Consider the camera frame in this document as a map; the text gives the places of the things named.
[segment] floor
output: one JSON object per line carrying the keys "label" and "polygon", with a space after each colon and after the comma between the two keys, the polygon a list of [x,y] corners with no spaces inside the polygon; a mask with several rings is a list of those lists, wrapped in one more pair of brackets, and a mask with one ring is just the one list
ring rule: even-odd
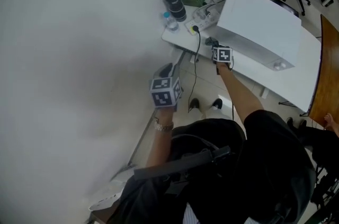
{"label": "floor", "polygon": [[[287,0],[286,3],[301,12],[300,6],[297,0]],[[308,6],[306,3],[304,4],[306,10],[306,16],[301,16],[302,26],[305,27],[310,33],[312,33],[315,37],[321,36],[321,23],[320,23],[320,14],[324,14],[333,25],[339,30],[339,2],[335,1],[334,4],[329,7],[322,7],[320,1],[313,0],[311,1],[311,5]],[[174,124],[176,126],[182,125],[185,116],[188,112],[188,98],[191,93],[193,84],[194,84],[194,64],[190,62],[191,55],[186,53],[185,57],[181,63],[180,70],[180,79],[182,82],[182,87],[184,92],[182,94],[182,98],[179,101],[178,110],[174,116]],[[250,91],[256,95],[264,108],[266,110],[277,113],[283,120],[286,120],[288,117],[293,117],[296,124],[299,123],[301,114],[301,110],[298,108],[292,108],[288,106],[279,105],[278,103],[284,101],[280,96],[276,95],[273,92],[269,92],[266,99],[260,97],[260,94],[263,90],[263,87],[254,81],[242,76],[241,74],[234,73],[236,77],[246,86]],[[209,59],[199,57],[199,62],[197,62],[197,83],[195,85],[193,95],[191,98],[197,97],[200,100],[201,106],[203,110],[206,110],[210,107],[212,102],[221,97],[225,102],[228,102],[230,97],[223,84],[221,77],[216,75],[215,65],[213,65]],[[225,116],[231,118],[231,109],[224,106],[222,108]],[[234,120],[242,127],[242,123],[238,115],[235,113]],[[313,124],[314,127],[318,127],[322,129],[316,122],[312,123],[310,118],[306,118],[308,126]],[[150,152],[150,148],[153,142],[154,131],[153,128],[150,127],[149,130],[144,135],[144,138],[136,151],[136,154],[132,160],[134,164],[142,167],[145,165],[148,154]],[[315,211],[316,206],[312,203],[307,207],[304,215],[300,219],[299,223],[303,224]]]}

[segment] power strip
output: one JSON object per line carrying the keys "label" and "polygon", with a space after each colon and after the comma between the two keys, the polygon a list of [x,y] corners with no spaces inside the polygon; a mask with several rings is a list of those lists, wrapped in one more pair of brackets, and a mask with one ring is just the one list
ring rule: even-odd
{"label": "power strip", "polygon": [[193,26],[197,26],[199,28],[199,31],[203,31],[206,28],[210,27],[211,25],[218,22],[220,18],[220,13],[215,9],[212,8],[209,10],[210,14],[208,17],[205,18],[205,20],[202,20],[200,18],[197,18],[197,20],[200,20],[200,22],[196,22],[195,19],[190,20],[189,22],[185,23],[185,26],[187,30],[192,34],[195,35],[196,32],[193,30]]}

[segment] wristwatch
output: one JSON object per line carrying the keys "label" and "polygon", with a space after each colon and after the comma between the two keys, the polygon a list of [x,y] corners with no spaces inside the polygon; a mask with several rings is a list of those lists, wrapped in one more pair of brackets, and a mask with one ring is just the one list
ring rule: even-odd
{"label": "wristwatch", "polygon": [[154,128],[159,132],[170,132],[174,128],[174,123],[172,122],[170,125],[161,125],[158,123],[158,120],[156,120],[154,123]]}

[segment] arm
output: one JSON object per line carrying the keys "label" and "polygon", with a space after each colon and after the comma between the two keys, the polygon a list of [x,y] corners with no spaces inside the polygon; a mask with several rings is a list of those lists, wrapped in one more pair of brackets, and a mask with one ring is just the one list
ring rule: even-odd
{"label": "arm", "polygon": [[328,113],[324,117],[325,121],[327,122],[327,125],[325,126],[326,129],[332,129],[337,137],[339,137],[339,124],[336,123],[330,113]]}
{"label": "arm", "polygon": [[[173,107],[162,108],[158,110],[158,123],[160,125],[170,125],[173,119]],[[149,153],[146,167],[157,166],[165,163],[170,155],[172,141],[172,131],[155,131],[155,137],[152,149]]]}
{"label": "arm", "polygon": [[264,109],[259,99],[233,75],[224,63],[218,62],[217,67],[242,123],[254,111]]}

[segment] black shoe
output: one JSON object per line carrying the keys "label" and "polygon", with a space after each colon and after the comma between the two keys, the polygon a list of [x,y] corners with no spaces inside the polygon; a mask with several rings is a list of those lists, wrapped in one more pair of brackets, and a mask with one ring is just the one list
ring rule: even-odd
{"label": "black shoe", "polygon": [[303,128],[303,127],[306,127],[306,125],[307,125],[307,121],[306,120],[301,120],[300,123],[299,123],[299,129]]}
{"label": "black shoe", "polygon": [[293,129],[293,118],[291,118],[291,117],[289,117],[289,118],[287,118],[286,119],[286,124],[288,125],[288,127],[290,128],[290,129]]}
{"label": "black shoe", "polygon": [[190,108],[189,108],[189,112],[193,109],[193,108],[200,108],[200,103],[199,100],[197,98],[193,98],[190,102]]}
{"label": "black shoe", "polygon": [[222,108],[222,99],[217,98],[214,103],[212,104],[212,106],[216,107],[217,109],[221,109]]}

